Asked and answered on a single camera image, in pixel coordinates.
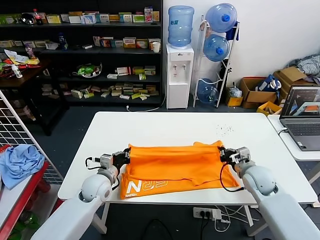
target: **black shelving unit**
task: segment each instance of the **black shelving unit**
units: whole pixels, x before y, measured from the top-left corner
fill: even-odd
[[[143,11],[144,7],[152,6],[154,11],[160,12],[160,22],[153,23],[131,23],[131,22],[109,22],[95,24],[0,24],[0,40],[46,40],[58,43],[59,33],[63,33],[69,44],[69,50],[61,49],[47,50],[45,48],[34,48],[39,59],[50,59],[53,62],[54,78],[59,83],[67,83],[69,86],[83,84],[109,87],[118,82],[140,83],[144,85],[156,85],[159,96],[150,96],[146,100],[140,98],[125,100],[109,95],[106,98],[96,94],[91,98],[74,98],[66,96],[70,105],[160,105],[164,97],[162,93],[163,56],[162,51],[154,53],[150,49],[142,48],[106,48],[93,47],[81,48],[82,45],[94,44],[93,36],[114,37],[122,40],[125,37],[136,37],[137,39],[159,38],[163,39],[163,0],[79,0],[75,4],[72,0],[28,0],[27,3],[18,0],[16,2],[5,2],[0,9],[0,14],[32,12],[37,8],[40,12],[47,14],[63,14],[71,11],[99,11],[100,13],[118,14],[119,12]],[[7,48],[27,55],[24,47]],[[77,66],[84,64],[99,65],[102,63],[102,73],[95,78],[83,78],[72,76]],[[119,76],[118,79],[107,79],[108,74],[115,73],[119,67],[144,67],[155,66],[156,75],[146,76],[146,80],[139,80],[137,75]]]

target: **water cooler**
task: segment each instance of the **water cooler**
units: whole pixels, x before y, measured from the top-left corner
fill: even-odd
[[[188,107],[194,50],[191,45],[176,49],[166,45],[166,108],[186,109]]]

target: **water bottle rack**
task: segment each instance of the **water bottle rack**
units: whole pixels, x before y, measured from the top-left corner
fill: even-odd
[[[199,81],[203,81],[204,83],[210,84],[210,85],[215,85],[215,87],[217,88],[218,92],[219,92],[219,97],[218,97],[218,101],[215,105],[216,108],[219,107],[219,103],[221,100],[221,95],[225,86],[225,82],[227,79],[228,74],[232,71],[232,67],[231,67],[231,57],[232,57],[232,53],[233,53],[233,49],[234,49],[234,45],[235,42],[237,41],[237,35],[239,32],[239,27],[240,27],[240,22],[237,22],[237,25],[234,26],[233,28],[235,29],[235,34],[233,37],[233,41],[231,43],[231,47],[230,47],[230,53],[229,55],[225,58],[228,59],[227,64],[224,63],[224,61],[221,61],[221,64],[224,65],[225,67],[225,72],[224,72],[224,76],[223,79],[221,79],[220,75],[219,75],[219,71],[216,72],[217,75],[217,81],[215,82],[206,82],[204,81],[201,76],[200,76],[200,67],[201,67],[201,63],[202,63],[202,58],[205,57],[204,54],[204,45],[205,45],[205,39],[206,39],[206,35],[207,35],[207,31],[209,31],[209,33],[211,34],[211,29],[210,29],[210,24],[205,20],[205,17],[202,15],[201,16],[201,24],[199,27],[199,41],[198,41],[198,46],[197,46],[197,54],[195,56],[195,64],[194,64],[194,68],[193,68],[193,73],[192,73],[192,84],[191,84],[191,93],[193,96],[193,107],[195,107],[196,105],[196,101],[199,100],[198,96],[197,96],[197,92],[198,92],[198,85],[199,85]],[[218,82],[222,81],[222,85],[220,87],[220,89],[218,89]]]

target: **power strip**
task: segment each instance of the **power strip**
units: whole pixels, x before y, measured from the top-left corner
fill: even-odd
[[[210,219],[211,220],[221,220],[221,210],[216,208],[206,208],[206,207],[194,207],[193,208],[193,217],[197,219],[202,219],[202,216],[200,215],[200,212],[204,211],[210,212]]]

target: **white desk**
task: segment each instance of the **white desk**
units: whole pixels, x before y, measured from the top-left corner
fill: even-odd
[[[278,133],[284,126],[280,122],[280,115],[269,115],[268,119],[275,131]],[[296,161],[317,161],[320,162],[320,151],[301,151],[289,133],[280,133],[280,138]],[[312,184],[320,177],[320,163],[318,163],[306,176],[309,183]]]
[[[87,170],[87,157],[100,157],[134,146],[188,146],[194,142],[211,144],[222,140],[226,148],[248,147],[257,165],[272,170],[277,182],[298,203],[314,203],[317,195],[261,113],[185,113],[185,112],[98,112],[95,114],[58,192],[60,199],[78,195],[84,180],[97,170]],[[180,205],[256,205],[244,191],[222,188],[165,193],[125,200],[115,190],[107,202],[102,220],[92,224],[105,233],[109,203]]]

